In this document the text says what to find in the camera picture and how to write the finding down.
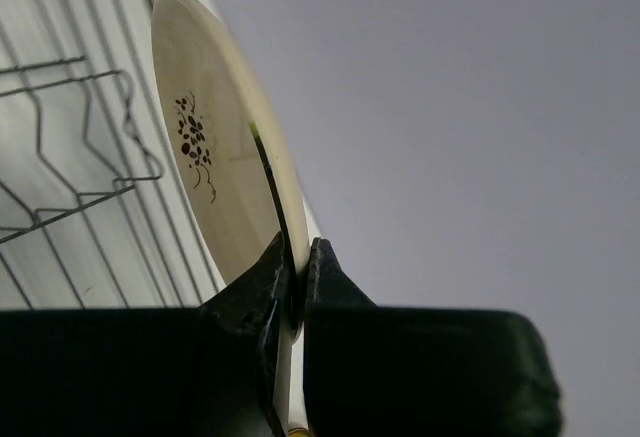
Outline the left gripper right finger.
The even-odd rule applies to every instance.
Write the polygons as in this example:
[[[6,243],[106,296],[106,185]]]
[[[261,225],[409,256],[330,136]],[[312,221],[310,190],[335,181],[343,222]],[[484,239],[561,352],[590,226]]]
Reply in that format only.
[[[316,436],[379,433],[380,355],[373,301],[342,270],[331,242],[316,238],[305,295],[303,391]]]

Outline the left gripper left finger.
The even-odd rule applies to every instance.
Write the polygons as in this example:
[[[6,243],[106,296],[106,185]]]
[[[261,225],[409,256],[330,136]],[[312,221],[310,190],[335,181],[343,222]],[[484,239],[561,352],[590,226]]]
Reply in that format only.
[[[285,251],[277,233],[252,267],[202,306],[199,436],[287,433],[293,339]]]

